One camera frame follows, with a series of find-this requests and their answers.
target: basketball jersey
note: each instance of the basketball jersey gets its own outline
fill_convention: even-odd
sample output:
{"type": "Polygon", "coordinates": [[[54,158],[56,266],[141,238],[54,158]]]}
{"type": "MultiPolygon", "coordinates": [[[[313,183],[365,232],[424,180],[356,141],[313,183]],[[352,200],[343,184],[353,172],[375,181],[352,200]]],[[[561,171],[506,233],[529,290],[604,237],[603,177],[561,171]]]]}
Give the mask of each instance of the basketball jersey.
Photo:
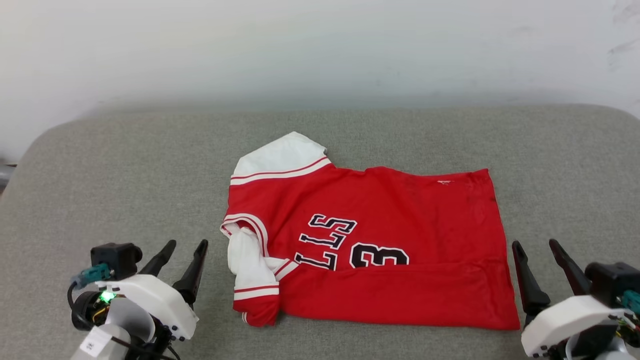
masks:
{"type": "Polygon", "coordinates": [[[367,323],[520,328],[487,169],[336,167],[290,133],[243,156],[221,231],[250,325],[280,310],[367,323]]]}

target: gray fabric surface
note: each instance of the gray fabric surface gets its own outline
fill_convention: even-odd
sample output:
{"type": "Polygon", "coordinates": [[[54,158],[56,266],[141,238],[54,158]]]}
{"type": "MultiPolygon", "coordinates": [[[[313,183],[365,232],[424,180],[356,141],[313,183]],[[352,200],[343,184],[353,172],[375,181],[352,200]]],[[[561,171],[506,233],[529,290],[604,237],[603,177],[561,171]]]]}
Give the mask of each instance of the gray fabric surface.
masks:
{"type": "MultiPolygon", "coordinates": [[[[93,246],[131,241],[144,263],[176,239],[160,273],[171,283],[207,238],[200,322],[193,340],[175,346],[185,360],[525,358],[516,331],[292,316],[273,328],[244,324],[231,308],[234,277],[218,231],[229,176],[238,158],[289,131],[326,146],[340,167],[414,174],[488,167],[507,238],[522,242],[556,302],[571,291],[550,237],[581,266],[640,267],[640,122],[621,111],[572,105],[104,117],[40,137],[0,197],[0,357],[68,359],[84,333],[70,323],[65,290],[90,264],[93,246]]],[[[513,267],[512,275],[516,284],[513,267]]]]}

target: wire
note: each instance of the wire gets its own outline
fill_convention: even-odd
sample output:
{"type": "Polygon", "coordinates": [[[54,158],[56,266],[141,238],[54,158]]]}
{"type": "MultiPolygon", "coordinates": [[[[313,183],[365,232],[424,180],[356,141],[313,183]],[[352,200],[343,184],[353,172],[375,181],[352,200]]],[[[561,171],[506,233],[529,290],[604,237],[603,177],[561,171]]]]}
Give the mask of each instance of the wire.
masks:
{"type": "Polygon", "coordinates": [[[95,323],[95,318],[98,317],[98,315],[100,315],[100,314],[102,314],[102,313],[104,313],[106,311],[109,311],[110,307],[111,306],[106,306],[106,307],[103,307],[102,309],[96,311],[95,314],[93,314],[93,316],[91,317],[91,321],[93,321],[93,323],[95,323]]]}
{"type": "Polygon", "coordinates": [[[171,345],[167,346],[166,348],[169,349],[169,351],[173,354],[173,356],[175,356],[175,360],[180,360],[180,356],[178,356],[178,353],[175,352],[175,350],[171,345]]]}
{"type": "MultiPolygon", "coordinates": [[[[92,324],[89,320],[85,319],[84,316],[81,313],[78,313],[76,310],[74,310],[74,298],[72,296],[73,294],[73,290],[76,287],[76,282],[72,282],[71,286],[69,286],[69,290],[67,290],[67,302],[69,303],[69,307],[71,308],[71,313],[73,315],[75,315],[83,324],[87,325],[89,329],[92,329],[94,324],[92,324]]],[[[176,355],[176,359],[172,358],[172,357],[168,357],[168,356],[164,356],[162,354],[158,354],[156,352],[153,351],[149,351],[147,349],[138,347],[136,345],[130,344],[126,341],[120,340],[114,336],[111,337],[111,341],[113,341],[114,343],[118,343],[122,346],[124,346],[125,348],[134,350],[136,352],[142,352],[144,354],[149,354],[151,356],[153,356],[156,359],[162,359],[162,360],[180,360],[180,357],[177,356],[177,354],[173,351],[170,350],[174,355],[176,355]]]]}
{"type": "Polygon", "coordinates": [[[621,318],[627,324],[627,326],[629,326],[632,330],[636,330],[637,329],[637,326],[634,324],[633,321],[631,321],[631,319],[627,318],[624,315],[622,315],[621,318]]]}
{"type": "Polygon", "coordinates": [[[164,356],[162,354],[158,354],[157,352],[153,352],[153,351],[149,351],[147,349],[141,348],[141,347],[137,347],[136,345],[131,345],[130,343],[128,343],[126,341],[123,341],[123,340],[120,340],[118,338],[115,338],[113,336],[111,337],[111,341],[113,341],[114,343],[118,343],[118,344],[120,344],[120,345],[122,345],[122,346],[124,346],[126,348],[131,349],[131,350],[135,350],[137,352],[143,352],[145,354],[149,354],[149,355],[151,355],[151,356],[153,356],[153,357],[155,357],[157,359],[162,359],[162,360],[180,360],[179,358],[178,359],[174,359],[172,357],[168,357],[168,356],[164,356]]]}

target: white plastic casing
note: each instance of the white plastic casing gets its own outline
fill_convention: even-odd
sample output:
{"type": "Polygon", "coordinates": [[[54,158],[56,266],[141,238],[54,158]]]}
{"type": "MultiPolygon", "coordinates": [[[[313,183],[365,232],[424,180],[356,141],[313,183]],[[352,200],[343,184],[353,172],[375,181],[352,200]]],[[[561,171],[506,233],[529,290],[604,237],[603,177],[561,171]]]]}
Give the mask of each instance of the white plastic casing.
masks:
{"type": "Polygon", "coordinates": [[[624,309],[611,309],[591,295],[570,297],[545,309],[522,332],[522,347],[532,357],[540,357],[545,350],[564,339],[584,331],[604,320],[609,315],[622,316],[624,309]]]}
{"type": "Polygon", "coordinates": [[[160,320],[176,338],[191,339],[199,320],[182,298],[180,293],[153,275],[136,274],[120,281],[97,281],[100,288],[106,288],[143,308],[160,320]]]}

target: black cable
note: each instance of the black cable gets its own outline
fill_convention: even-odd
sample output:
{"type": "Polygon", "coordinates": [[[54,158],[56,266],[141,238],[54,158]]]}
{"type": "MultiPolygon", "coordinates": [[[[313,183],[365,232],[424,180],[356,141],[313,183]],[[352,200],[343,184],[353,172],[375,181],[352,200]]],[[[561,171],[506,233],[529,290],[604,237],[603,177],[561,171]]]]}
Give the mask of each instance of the black cable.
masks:
{"type": "Polygon", "coordinates": [[[173,354],[173,356],[175,356],[175,360],[180,360],[180,356],[178,356],[178,353],[175,352],[175,350],[171,345],[167,346],[166,348],[169,349],[169,351],[173,354]]]}
{"type": "MultiPolygon", "coordinates": [[[[77,311],[74,310],[74,298],[72,296],[73,290],[76,287],[76,282],[72,282],[71,286],[69,286],[69,290],[67,290],[67,302],[69,303],[69,307],[71,308],[71,313],[73,315],[75,315],[78,319],[80,319],[80,321],[82,321],[85,325],[89,326],[89,329],[92,329],[95,325],[92,324],[89,320],[85,319],[84,316],[81,313],[78,313],[77,311]]],[[[158,354],[155,353],[153,351],[149,351],[147,349],[138,347],[136,345],[130,344],[126,341],[120,340],[114,336],[111,337],[111,341],[113,341],[114,343],[118,343],[122,346],[124,346],[125,348],[129,348],[131,350],[135,350],[136,352],[142,352],[144,354],[149,354],[151,356],[153,356],[156,359],[162,359],[162,360],[180,360],[180,357],[173,351],[173,349],[171,349],[171,353],[173,353],[176,357],[176,359],[172,358],[172,357],[168,357],[168,356],[164,356],[162,354],[158,354]]]]}

